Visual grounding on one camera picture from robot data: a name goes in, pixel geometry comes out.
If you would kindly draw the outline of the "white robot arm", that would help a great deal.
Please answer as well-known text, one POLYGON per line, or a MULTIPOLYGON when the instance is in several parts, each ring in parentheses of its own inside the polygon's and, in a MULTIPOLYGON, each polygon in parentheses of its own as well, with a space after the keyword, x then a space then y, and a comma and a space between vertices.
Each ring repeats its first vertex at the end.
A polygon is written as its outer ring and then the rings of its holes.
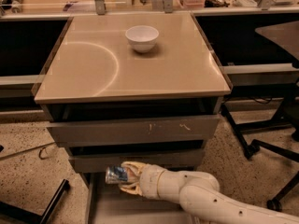
POLYGON ((154 164, 121 164, 125 182, 120 189, 148 199, 177 203, 205 221, 217 224, 299 224, 299 217, 239 201, 220 193, 218 180, 209 173, 173 172, 154 164))

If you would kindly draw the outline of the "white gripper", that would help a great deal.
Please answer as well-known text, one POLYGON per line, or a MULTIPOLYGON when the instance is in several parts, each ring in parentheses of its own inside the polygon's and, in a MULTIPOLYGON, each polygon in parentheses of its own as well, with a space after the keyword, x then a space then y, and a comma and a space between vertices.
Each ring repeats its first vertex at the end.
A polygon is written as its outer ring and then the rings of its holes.
POLYGON ((158 165, 149 165, 139 161, 124 161, 121 164, 126 169, 130 177, 138 177, 139 183, 123 183, 119 184, 120 190, 131 194, 146 197, 148 199, 159 200, 158 184, 164 168, 158 165))

